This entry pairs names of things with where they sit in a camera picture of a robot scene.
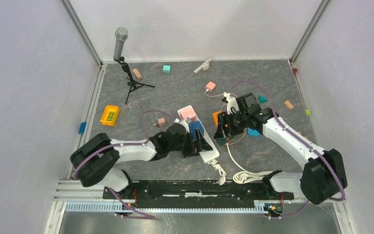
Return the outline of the blue cube socket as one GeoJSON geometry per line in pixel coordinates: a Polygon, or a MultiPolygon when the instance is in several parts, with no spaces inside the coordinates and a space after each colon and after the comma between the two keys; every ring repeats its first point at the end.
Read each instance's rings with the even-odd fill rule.
{"type": "Polygon", "coordinates": [[[192,135],[192,138],[193,139],[196,139],[197,138],[197,135],[196,135],[196,132],[195,130],[198,128],[199,129],[199,132],[201,135],[204,135],[204,128],[203,128],[203,125],[201,124],[201,122],[199,120],[196,120],[194,122],[191,122],[189,125],[189,131],[192,135]]]}

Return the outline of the light blue adapter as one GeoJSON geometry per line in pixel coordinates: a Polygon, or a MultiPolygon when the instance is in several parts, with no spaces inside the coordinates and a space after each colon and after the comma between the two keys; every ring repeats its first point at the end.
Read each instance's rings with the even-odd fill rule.
{"type": "Polygon", "coordinates": [[[253,137],[257,137],[261,135],[257,130],[251,129],[251,128],[247,129],[247,133],[249,136],[253,136],[253,137]]]}

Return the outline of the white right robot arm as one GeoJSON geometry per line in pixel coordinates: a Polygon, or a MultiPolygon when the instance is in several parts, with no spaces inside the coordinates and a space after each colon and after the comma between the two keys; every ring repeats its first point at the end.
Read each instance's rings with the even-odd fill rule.
{"type": "Polygon", "coordinates": [[[318,205],[326,200],[343,201],[347,177],[342,155],[336,149],[325,150],[301,136],[272,108],[262,108],[252,93],[234,97],[223,94],[226,111],[217,115],[214,140],[225,146],[244,130],[253,129],[285,150],[302,168],[299,176],[278,172],[268,176],[262,194],[268,199],[281,192],[301,193],[318,205]]]}

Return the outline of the pink cube socket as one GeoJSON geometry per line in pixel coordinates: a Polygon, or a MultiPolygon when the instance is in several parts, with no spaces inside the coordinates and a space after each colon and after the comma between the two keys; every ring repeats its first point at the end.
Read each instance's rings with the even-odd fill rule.
{"type": "Polygon", "coordinates": [[[192,122],[197,120],[196,112],[191,105],[183,107],[177,111],[181,120],[189,118],[192,122]]]}

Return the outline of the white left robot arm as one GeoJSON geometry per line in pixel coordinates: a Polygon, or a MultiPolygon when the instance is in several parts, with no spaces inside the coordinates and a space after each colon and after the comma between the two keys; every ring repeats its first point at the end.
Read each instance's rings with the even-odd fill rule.
{"type": "Polygon", "coordinates": [[[164,132],[139,141],[122,141],[99,133],[78,148],[70,157],[73,179],[83,187],[103,185],[113,189],[121,198],[133,194],[130,177],[115,165],[128,161],[157,161],[170,152],[183,157],[200,156],[204,163],[217,159],[219,152],[206,132],[190,131],[187,124],[174,123],[164,132]]]}

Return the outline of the dark green socket cube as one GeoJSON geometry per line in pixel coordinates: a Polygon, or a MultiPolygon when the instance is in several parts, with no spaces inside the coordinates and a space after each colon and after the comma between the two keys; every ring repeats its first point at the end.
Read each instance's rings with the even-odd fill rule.
{"type": "Polygon", "coordinates": [[[216,143],[219,146],[224,146],[224,145],[228,144],[231,141],[231,138],[230,137],[227,137],[227,138],[215,138],[215,141],[216,141],[216,143]]]}

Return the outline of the white multicolour power strip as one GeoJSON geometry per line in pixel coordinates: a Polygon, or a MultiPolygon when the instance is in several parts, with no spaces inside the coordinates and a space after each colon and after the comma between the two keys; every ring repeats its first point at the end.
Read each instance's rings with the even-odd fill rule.
{"type": "Polygon", "coordinates": [[[200,157],[202,159],[202,161],[204,163],[210,163],[211,161],[213,161],[214,159],[217,159],[219,156],[220,156],[220,153],[217,149],[217,147],[215,146],[215,143],[214,141],[212,140],[212,138],[210,137],[209,133],[207,132],[207,130],[205,129],[204,127],[204,124],[202,123],[202,121],[200,120],[200,118],[198,117],[197,115],[197,120],[199,120],[201,122],[201,124],[203,125],[203,128],[204,128],[204,139],[212,146],[213,150],[212,151],[208,151],[208,152],[199,152],[200,153],[200,157]]]}

